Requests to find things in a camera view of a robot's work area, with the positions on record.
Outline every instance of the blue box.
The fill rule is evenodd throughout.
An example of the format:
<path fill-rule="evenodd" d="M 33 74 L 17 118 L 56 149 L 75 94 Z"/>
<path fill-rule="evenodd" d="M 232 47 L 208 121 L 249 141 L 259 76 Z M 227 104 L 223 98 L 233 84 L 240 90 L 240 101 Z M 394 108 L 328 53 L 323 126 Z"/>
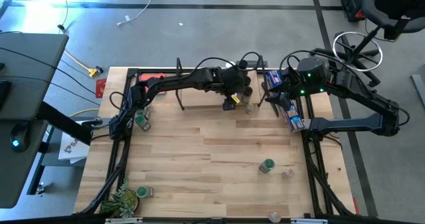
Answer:
<path fill-rule="evenodd" d="M 269 88 L 273 88 L 282 82 L 278 70 L 268 71 L 266 73 L 266 79 Z M 288 129 L 291 134 L 305 129 L 301 116 L 298 114 L 297 108 L 295 107 L 294 102 L 292 100 L 290 109 L 287 112 L 285 112 L 284 108 L 280 105 L 277 105 L 277 107 L 280 110 L 280 113 L 286 117 L 286 123 L 288 124 Z"/>

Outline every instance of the green lid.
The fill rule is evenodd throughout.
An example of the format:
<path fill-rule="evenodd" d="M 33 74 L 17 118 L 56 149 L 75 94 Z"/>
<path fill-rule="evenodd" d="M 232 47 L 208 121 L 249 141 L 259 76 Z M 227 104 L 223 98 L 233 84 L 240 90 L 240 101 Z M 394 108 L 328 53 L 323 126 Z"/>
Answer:
<path fill-rule="evenodd" d="M 137 195 L 140 197 L 143 197 L 144 195 L 146 195 L 146 193 L 147 193 L 146 187 L 139 187 L 137 189 Z"/>
<path fill-rule="evenodd" d="M 267 159 L 266 161 L 264 161 L 264 164 L 266 164 L 267 168 L 274 168 L 274 161 L 271 159 Z"/>
<path fill-rule="evenodd" d="M 135 117 L 135 122 L 140 124 L 145 120 L 145 118 L 143 116 L 136 116 Z"/>

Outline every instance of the wooden tabletop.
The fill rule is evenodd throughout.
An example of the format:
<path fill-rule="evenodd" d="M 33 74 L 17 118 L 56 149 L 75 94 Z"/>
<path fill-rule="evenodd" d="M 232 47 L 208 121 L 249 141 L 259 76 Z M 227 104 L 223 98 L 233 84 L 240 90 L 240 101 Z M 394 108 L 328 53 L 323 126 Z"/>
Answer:
<path fill-rule="evenodd" d="M 100 117 L 118 113 L 108 97 L 113 91 L 123 91 L 127 69 L 110 68 Z M 315 94 L 311 99 L 316 116 L 333 117 L 326 94 Z M 116 104 L 120 100 L 114 96 Z M 289 133 L 282 115 L 277 118 L 270 104 L 256 107 L 250 115 L 243 106 L 226 112 L 221 106 L 182 111 L 175 93 L 168 92 L 153 101 L 150 122 L 148 132 L 134 125 L 126 171 L 130 189 L 148 185 L 154 188 L 155 197 L 142 199 L 135 216 L 267 217 L 273 211 L 282 217 L 313 214 L 301 136 Z M 107 132 L 98 130 L 94 136 Z M 321 147 L 331 188 L 354 212 L 341 148 L 327 140 Z M 111 148 L 109 138 L 92 142 L 75 211 L 85 208 L 103 186 Z M 258 166 L 267 158 L 273 159 L 276 167 L 264 174 Z M 295 171 L 292 179 L 282 175 L 288 168 Z M 320 189 L 318 193 L 324 209 Z"/>

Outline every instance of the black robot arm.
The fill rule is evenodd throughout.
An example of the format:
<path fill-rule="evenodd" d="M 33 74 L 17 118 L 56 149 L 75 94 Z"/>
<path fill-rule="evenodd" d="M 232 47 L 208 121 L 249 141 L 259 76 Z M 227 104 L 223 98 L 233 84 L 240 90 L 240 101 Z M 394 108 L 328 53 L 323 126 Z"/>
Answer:
<path fill-rule="evenodd" d="M 121 140 L 129 135 L 133 125 L 133 117 L 137 110 L 149 105 L 154 97 L 163 91 L 195 88 L 205 92 L 214 91 L 224 95 L 223 109 L 231 110 L 236 107 L 231 95 L 242 92 L 245 87 L 246 71 L 239 66 L 221 69 L 220 67 L 199 68 L 190 74 L 150 78 L 139 81 L 130 87 L 126 94 L 124 108 L 110 121 L 110 138 Z"/>
<path fill-rule="evenodd" d="M 393 136 L 398 128 L 398 104 L 370 91 L 355 73 L 348 70 L 326 68 L 323 60 L 305 58 L 298 64 L 297 70 L 289 67 L 282 71 L 283 82 L 270 89 L 277 95 L 266 101 L 281 105 L 288 110 L 289 102 L 299 96 L 327 92 L 340 98 L 350 98 L 374 110 L 376 113 L 360 119 L 327 120 L 313 118 L 309 127 L 318 137 L 330 132 L 370 131 L 381 136 Z"/>

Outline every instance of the potted plant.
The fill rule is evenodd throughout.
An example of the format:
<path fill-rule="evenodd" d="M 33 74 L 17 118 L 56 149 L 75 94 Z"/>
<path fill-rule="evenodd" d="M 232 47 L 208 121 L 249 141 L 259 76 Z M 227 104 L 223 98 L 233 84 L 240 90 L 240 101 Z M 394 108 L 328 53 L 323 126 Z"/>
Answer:
<path fill-rule="evenodd" d="M 111 218 L 130 218 L 139 206 L 136 192 L 128 189 L 128 173 L 124 177 L 121 187 L 112 193 L 108 200 L 103 201 L 100 213 L 111 213 Z"/>

